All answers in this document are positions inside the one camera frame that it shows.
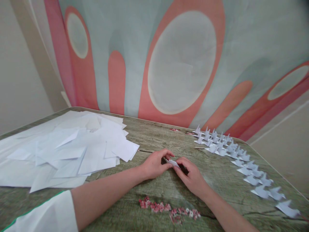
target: table surface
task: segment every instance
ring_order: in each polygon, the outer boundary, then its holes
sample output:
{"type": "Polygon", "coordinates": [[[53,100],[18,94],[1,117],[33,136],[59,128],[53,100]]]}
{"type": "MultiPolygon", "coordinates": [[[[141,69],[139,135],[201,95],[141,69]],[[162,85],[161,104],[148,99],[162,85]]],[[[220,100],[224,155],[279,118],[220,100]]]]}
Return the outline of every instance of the table surface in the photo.
{"type": "MultiPolygon", "coordinates": [[[[260,231],[309,231],[308,223],[301,217],[291,219],[275,208],[277,202],[261,199],[250,190],[252,185],[243,181],[244,175],[237,171],[230,157],[220,157],[212,154],[194,142],[192,135],[187,135],[191,129],[151,122],[111,113],[90,110],[82,107],[72,107],[21,127],[0,136],[0,140],[33,126],[56,118],[68,111],[92,111],[123,118],[129,132],[127,139],[140,145],[132,161],[120,161],[115,168],[106,169],[92,174],[86,180],[93,181],[108,175],[142,164],[156,150],[168,148],[176,158],[184,156],[190,159],[200,169],[207,183],[233,206],[241,215],[260,231]]],[[[274,180],[272,187],[281,186],[287,199],[291,199],[291,207],[297,208],[302,215],[309,215],[309,201],[305,199],[291,184],[289,184],[275,169],[273,169],[256,151],[244,141],[234,138],[241,148],[247,150],[259,169],[267,172],[274,180]]],[[[47,188],[29,194],[30,188],[0,187],[0,229],[4,229],[15,218],[30,211],[65,189],[47,188]]],[[[154,180],[145,181],[131,189],[124,197],[115,203],[102,216],[90,224],[85,231],[223,231],[217,219],[209,208],[195,197],[177,177],[173,169],[163,173],[154,180]],[[201,213],[201,218],[193,220],[184,216],[182,225],[173,224],[169,212],[154,213],[151,209],[142,209],[139,199],[149,196],[151,201],[169,203],[172,208],[195,208],[201,213]]]]}

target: white sleeve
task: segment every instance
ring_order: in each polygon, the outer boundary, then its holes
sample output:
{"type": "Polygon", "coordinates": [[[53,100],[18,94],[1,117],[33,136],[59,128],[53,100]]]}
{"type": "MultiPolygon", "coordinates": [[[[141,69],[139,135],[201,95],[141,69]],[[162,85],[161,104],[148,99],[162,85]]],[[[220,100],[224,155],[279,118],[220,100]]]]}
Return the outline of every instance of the white sleeve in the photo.
{"type": "Polygon", "coordinates": [[[5,232],[77,232],[71,191],[62,192],[26,215],[18,217],[5,232]]]}

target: white oval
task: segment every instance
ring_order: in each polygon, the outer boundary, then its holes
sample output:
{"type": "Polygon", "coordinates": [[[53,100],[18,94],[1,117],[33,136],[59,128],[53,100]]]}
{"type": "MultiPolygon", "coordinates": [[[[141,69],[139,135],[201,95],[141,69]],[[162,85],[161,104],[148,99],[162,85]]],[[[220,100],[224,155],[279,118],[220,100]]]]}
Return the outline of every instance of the white oval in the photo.
{"type": "Polygon", "coordinates": [[[270,91],[267,96],[268,100],[274,100],[288,92],[305,77],[308,71],[309,66],[304,65],[288,74],[270,91]]]}
{"type": "Polygon", "coordinates": [[[211,75],[216,45],[212,22],[201,12],[188,11],[170,22],[148,70],[149,95],[160,112],[176,114],[196,101],[211,75]]]}
{"type": "Polygon", "coordinates": [[[88,39],[86,30],[79,17],[70,13],[67,20],[69,41],[76,55],[84,59],[88,53],[88,39]]]}

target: fabric backdrop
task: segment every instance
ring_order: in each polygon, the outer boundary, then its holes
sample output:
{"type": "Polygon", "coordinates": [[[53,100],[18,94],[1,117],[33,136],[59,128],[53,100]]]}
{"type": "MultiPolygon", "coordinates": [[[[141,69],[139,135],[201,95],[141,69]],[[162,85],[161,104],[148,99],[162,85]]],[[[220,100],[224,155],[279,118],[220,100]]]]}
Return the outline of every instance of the fabric backdrop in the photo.
{"type": "Polygon", "coordinates": [[[247,141],[308,100],[305,0],[29,3],[72,106],[247,141]]]}

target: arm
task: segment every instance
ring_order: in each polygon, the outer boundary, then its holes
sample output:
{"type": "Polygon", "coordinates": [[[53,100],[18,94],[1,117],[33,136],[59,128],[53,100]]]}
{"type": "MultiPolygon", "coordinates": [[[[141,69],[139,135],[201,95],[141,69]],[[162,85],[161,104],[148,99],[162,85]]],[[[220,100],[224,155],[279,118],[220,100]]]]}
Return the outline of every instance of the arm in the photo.
{"type": "Polygon", "coordinates": [[[176,162],[184,165],[189,171],[186,176],[179,168],[174,167],[177,175],[193,194],[205,202],[226,232],[258,231],[209,187],[195,164],[185,157],[179,158],[176,162]]]}
{"type": "Polygon", "coordinates": [[[162,157],[174,156],[167,149],[152,153],[140,166],[92,181],[71,190],[78,230],[82,230],[131,188],[147,179],[154,179],[172,167],[161,165],[162,157]]]}

